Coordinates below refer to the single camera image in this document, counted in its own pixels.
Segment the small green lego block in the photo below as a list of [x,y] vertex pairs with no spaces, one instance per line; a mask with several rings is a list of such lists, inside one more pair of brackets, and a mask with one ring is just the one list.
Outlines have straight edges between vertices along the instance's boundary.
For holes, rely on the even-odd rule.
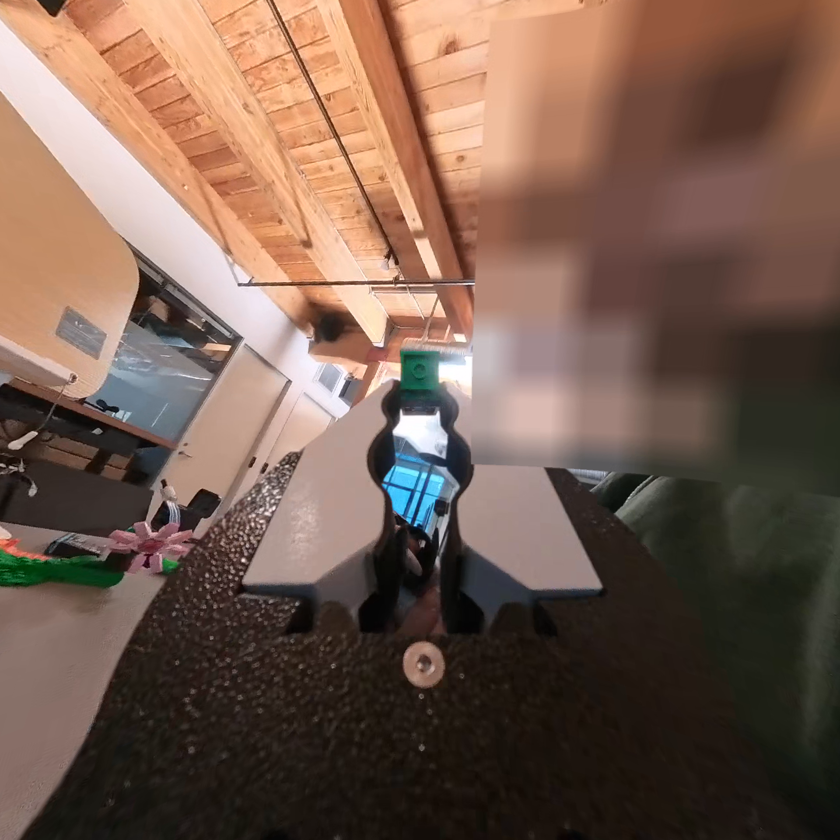
[[439,352],[401,351],[400,393],[404,401],[429,403],[439,390]]

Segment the green lego plant with flower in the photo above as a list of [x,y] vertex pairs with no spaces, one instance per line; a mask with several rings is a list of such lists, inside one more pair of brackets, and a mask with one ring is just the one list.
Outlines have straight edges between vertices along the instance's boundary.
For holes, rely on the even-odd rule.
[[108,589],[126,574],[172,574],[179,559],[193,546],[193,531],[180,530],[178,523],[152,529],[138,521],[129,530],[116,530],[108,537],[103,555],[74,558],[29,553],[2,529],[1,585],[27,587],[44,583],[68,583]]

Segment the black track light rail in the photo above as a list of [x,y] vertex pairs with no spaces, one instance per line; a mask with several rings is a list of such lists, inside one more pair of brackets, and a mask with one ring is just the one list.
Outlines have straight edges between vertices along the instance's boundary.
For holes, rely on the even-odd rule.
[[376,209],[375,209],[375,207],[374,207],[374,205],[371,201],[371,198],[370,198],[370,196],[369,196],[369,194],[366,190],[366,187],[362,183],[360,174],[358,173],[354,163],[351,160],[350,153],[347,151],[347,148],[344,145],[342,137],[341,137],[340,133],[338,132],[338,130],[336,129],[336,126],[335,126],[335,124],[332,120],[332,117],[330,115],[330,112],[329,112],[326,104],[325,104],[325,101],[322,99],[322,96],[321,96],[321,94],[320,94],[320,92],[319,92],[319,90],[318,90],[318,88],[317,88],[317,86],[314,82],[314,79],[312,78],[312,75],[311,75],[311,73],[310,73],[310,71],[309,71],[309,69],[306,65],[306,62],[301,55],[299,47],[297,46],[294,38],[292,37],[291,32],[289,30],[289,27],[286,24],[286,21],[284,20],[284,18],[282,17],[282,15],[280,13],[280,10],[277,6],[277,3],[275,1],[266,1],[266,4],[267,4],[267,6],[268,6],[268,8],[271,12],[272,17],[275,19],[276,25],[278,26],[278,29],[280,30],[280,33],[281,33],[283,39],[287,43],[290,54],[291,54],[295,64],[297,65],[298,70],[300,71],[302,79],[306,83],[306,85],[307,85],[307,87],[308,87],[308,89],[311,93],[311,97],[314,100],[314,102],[315,102],[315,104],[316,104],[316,106],[317,106],[317,108],[320,112],[322,120],[325,122],[325,124],[326,124],[326,126],[329,130],[332,141],[336,144],[340,156],[342,157],[344,163],[346,164],[347,168],[349,169],[351,178],[353,180],[353,184],[355,185],[357,191],[360,193],[360,197],[363,201],[363,204],[366,208],[366,211],[369,214],[369,216],[371,217],[371,221],[373,222],[377,232],[379,233],[379,235],[382,237],[382,239],[384,241],[385,248],[386,248],[385,257],[384,257],[385,267],[389,268],[389,269],[393,269],[393,270],[400,269],[401,268],[401,262],[400,262],[400,259],[397,255],[397,253],[396,253],[396,250],[395,250],[395,248],[392,244],[392,241],[391,241],[389,235],[387,234],[387,232],[385,230],[385,227],[384,227],[384,225],[383,225],[383,223],[380,219],[380,216],[377,213],[377,211],[376,211]]

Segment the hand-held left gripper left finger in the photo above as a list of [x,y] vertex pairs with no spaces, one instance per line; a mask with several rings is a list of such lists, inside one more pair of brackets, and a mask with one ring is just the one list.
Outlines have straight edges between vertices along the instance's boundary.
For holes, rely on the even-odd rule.
[[402,569],[383,563],[394,536],[391,502],[370,453],[400,412],[399,381],[387,381],[302,451],[245,573],[243,595],[287,598],[313,613],[344,607],[361,632],[383,634]]

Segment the small black box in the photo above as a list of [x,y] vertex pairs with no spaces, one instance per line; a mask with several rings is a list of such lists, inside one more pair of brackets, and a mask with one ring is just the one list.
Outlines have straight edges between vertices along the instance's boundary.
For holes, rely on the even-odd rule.
[[87,534],[65,533],[59,535],[43,550],[50,558],[75,559],[92,557],[100,560],[107,553],[109,538],[93,537]]

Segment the white door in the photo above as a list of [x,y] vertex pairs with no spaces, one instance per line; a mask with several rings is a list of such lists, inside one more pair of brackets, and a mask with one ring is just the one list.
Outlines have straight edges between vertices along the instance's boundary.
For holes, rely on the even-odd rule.
[[289,453],[302,451],[336,420],[309,395],[299,395],[259,474],[263,476]]
[[199,490],[226,498],[288,383],[249,347],[234,352],[162,472],[181,504]]

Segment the wooden board on white stand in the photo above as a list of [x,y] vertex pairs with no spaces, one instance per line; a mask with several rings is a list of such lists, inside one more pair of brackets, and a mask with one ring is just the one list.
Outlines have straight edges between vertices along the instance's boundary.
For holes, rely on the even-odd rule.
[[2,98],[2,383],[93,394],[138,289],[131,249]]

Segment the glass window wall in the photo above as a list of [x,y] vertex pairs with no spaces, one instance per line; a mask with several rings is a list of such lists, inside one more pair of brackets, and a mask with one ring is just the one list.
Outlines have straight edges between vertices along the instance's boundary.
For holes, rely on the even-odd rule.
[[139,250],[130,250],[138,293],[107,378],[86,404],[175,443],[242,339]]

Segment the stacked cardboard boxes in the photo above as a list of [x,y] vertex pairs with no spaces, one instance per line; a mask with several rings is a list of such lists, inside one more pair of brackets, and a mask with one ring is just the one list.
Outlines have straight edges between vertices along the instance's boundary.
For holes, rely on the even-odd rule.
[[29,457],[82,471],[92,471],[91,465],[101,466],[101,474],[107,478],[121,480],[130,464],[130,457],[111,454],[107,460],[99,456],[99,450],[88,444],[79,443],[56,434],[41,434]]

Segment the black cabinet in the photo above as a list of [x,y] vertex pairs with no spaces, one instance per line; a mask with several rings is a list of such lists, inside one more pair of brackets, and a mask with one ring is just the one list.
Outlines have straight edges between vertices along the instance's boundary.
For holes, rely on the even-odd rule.
[[106,537],[146,519],[149,488],[48,461],[30,461],[25,478],[1,478],[1,521]]

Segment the person's green hoodie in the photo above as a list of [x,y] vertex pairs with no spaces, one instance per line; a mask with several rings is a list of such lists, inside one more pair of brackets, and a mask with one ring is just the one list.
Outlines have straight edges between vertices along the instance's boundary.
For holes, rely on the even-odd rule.
[[800,820],[838,838],[838,497],[619,473],[592,494],[700,615],[738,718]]

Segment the person's right hand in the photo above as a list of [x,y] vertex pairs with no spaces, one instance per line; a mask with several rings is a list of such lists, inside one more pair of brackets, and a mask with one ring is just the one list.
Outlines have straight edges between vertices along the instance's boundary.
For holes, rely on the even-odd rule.
[[412,593],[412,598],[410,605],[399,613],[397,634],[407,637],[445,635],[438,562],[432,567],[427,580]]

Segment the metal ceiling pipe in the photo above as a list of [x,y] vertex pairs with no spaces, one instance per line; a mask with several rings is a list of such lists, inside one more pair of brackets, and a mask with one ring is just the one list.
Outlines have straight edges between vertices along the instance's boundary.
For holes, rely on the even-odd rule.
[[411,280],[402,276],[391,279],[372,280],[276,280],[256,281],[253,278],[248,281],[236,281],[238,288],[326,288],[326,287],[371,287],[371,288],[433,288],[433,287],[473,287],[476,284],[474,279],[416,279]]

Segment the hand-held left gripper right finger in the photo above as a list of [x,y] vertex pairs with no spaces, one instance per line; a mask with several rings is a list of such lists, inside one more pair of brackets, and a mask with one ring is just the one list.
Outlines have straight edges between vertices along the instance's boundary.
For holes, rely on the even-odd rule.
[[481,465],[471,450],[471,401],[442,385],[447,468],[458,489],[440,561],[440,598],[449,634],[490,630],[502,609],[604,594],[546,470]]

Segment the silver spiral air duct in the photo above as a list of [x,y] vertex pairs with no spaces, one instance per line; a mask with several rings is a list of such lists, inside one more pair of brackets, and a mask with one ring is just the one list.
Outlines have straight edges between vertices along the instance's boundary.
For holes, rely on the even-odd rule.
[[404,339],[400,346],[401,353],[436,353],[442,360],[465,360],[473,354],[471,345],[467,343],[450,343],[431,339]]

